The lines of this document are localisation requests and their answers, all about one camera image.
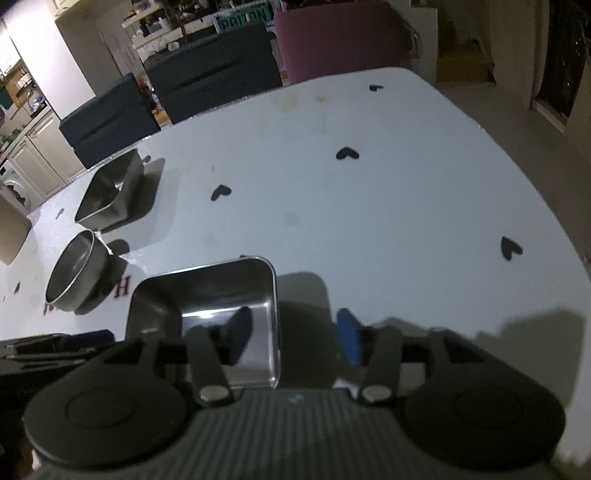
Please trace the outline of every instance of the white wall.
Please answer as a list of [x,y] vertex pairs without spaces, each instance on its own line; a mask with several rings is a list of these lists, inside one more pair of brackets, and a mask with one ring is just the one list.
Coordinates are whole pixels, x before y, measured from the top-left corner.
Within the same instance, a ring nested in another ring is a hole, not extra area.
[[21,58],[60,118],[95,96],[45,0],[20,0],[4,21]]
[[413,61],[413,70],[434,84],[437,77],[437,9],[415,8],[411,0],[388,0],[392,8],[413,27],[421,37],[421,58]]
[[80,9],[62,16],[56,25],[95,95],[105,93],[121,77],[121,72],[101,38],[94,18]]

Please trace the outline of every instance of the square metal container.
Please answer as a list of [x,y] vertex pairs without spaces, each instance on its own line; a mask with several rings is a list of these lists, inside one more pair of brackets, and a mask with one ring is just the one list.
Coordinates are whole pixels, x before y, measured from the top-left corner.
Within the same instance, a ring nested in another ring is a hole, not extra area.
[[107,163],[90,181],[74,221],[101,231],[127,220],[133,194],[143,175],[144,163],[136,149]]
[[241,257],[150,277],[135,289],[125,338],[185,335],[195,325],[224,325],[241,307],[252,312],[252,336],[238,363],[224,366],[231,387],[276,387],[280,375],[277,285],[272,265]]

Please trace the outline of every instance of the black heart sticker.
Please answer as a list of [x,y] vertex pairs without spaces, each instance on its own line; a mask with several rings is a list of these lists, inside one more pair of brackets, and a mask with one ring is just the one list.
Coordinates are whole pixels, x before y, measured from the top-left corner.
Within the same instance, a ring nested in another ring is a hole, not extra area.
[[343,147],[336,153],[337,160],[343,160],[344,158],[351,157],[354,160],[359,158],[359,154],[349,147]]
[[215,202],[220,197],[220,195],[224,195],[224,197],[227,197],[231,193],[232,189],[230,187],[226,187],[225,185],[220,184],[220,186],[217,189],[215,189],[212,193],[212,202]]
[[505,257],[505,260],[510,262],[513,254],[521,255],[523,253],[523,248],[510,238],[504,236],[501,239],[501,253]]

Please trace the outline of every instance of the shelf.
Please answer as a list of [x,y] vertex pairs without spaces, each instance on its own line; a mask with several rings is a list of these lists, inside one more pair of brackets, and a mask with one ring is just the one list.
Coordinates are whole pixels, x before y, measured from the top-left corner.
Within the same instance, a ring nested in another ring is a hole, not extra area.
[[[207,27],[211,27],[212,25],[212,16],[206,15],[203,18],[198,18],[197,20],[193,20],[192,22],[185,24],[184,27],[185,31],[187,32],[187,35],[190,35],[191,33],[195,33],[196,31],[202,30]],[[133,43],[134,48],[143,47],[144,45],[147,45],[151,41],[156,40],[157,38],[162,37],[163,35],[167,35],[167,38],[164,39],[165,43],[167,44],[183,38],[183,33],[181,32],[180,28],[170,29],[162,34],[160,32],[161,30],[158,30],[156,33],[153,33],[148,37],[137,39],[137,43]]]
[[135,22],[139,22],[140,20],[142,20],[142,18],[146,18],[147,16],[152,15],[153,13],[156,13],[158,10],[162,10],[163,8],[164,7],[162,6],[162,4],[152,5],[151,7],[148,7],[146,10],[142,10],[139,14],[135,14],[133,17],[125,20],[121,24],[121,26],[123,28],[130,27]]
[[136,37],[132,40],[132,45],[134,48],[140,48],[146,45],[146,43],[150,43],[152,40],[156,40],[158,37],[162,37],[162,35],[166,35],[167,33],[172,32],[172,27],[163,27],[160,30],[151,33],[147,37]]

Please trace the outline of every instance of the white table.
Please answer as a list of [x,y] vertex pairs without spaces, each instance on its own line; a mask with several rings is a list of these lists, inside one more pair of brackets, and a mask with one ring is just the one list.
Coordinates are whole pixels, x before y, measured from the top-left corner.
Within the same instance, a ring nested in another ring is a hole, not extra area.
[[[345,146],[360,158],[338,161]],[[567,403],[563,458],[591,452],[586,272],[518,167],[419,77],[382,69],[301,83],[189,119],[138,149],[151,157],[147,171],[164,165],[154,207],[103,235],[129,244],[130,293],[146,275],[261,255],[282,301],[475,338]],[[48,276],[81,230],[73,218],[91,176],[33,213],[21,253],[0,265],[1,337],[101,328],[123,337],[123,290],[84,316],[44,315]],[[221,183],[232,194],[212,202]],[[511,262],[504,235],[524,248]]]

